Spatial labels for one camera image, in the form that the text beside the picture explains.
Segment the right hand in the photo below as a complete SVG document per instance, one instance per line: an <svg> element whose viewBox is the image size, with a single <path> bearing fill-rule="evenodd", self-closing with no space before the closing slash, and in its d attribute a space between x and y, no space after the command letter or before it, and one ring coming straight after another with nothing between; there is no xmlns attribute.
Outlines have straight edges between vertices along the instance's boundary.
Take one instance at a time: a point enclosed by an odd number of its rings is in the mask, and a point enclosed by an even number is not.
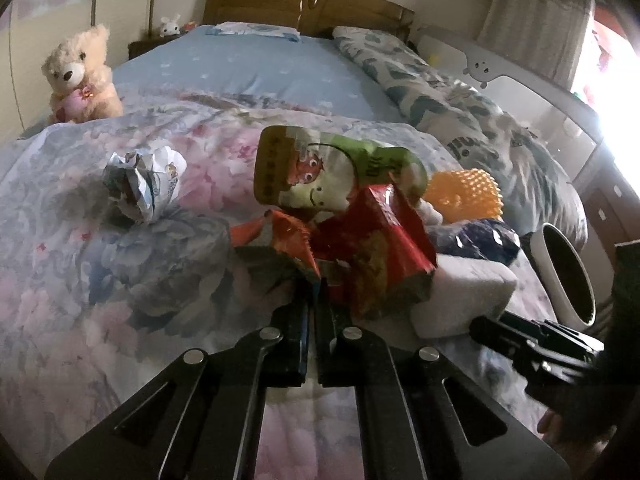
<svg viewBox="0 0 640 480"><path fill-rule="evenodd" d="M562 416L547 410L538 420L536 431L541 440L567 463L572 478L579 479L608 446L608 442L615 436L617 427L612 426L605 434L587 440L570 438L564 428Z"/></svg>

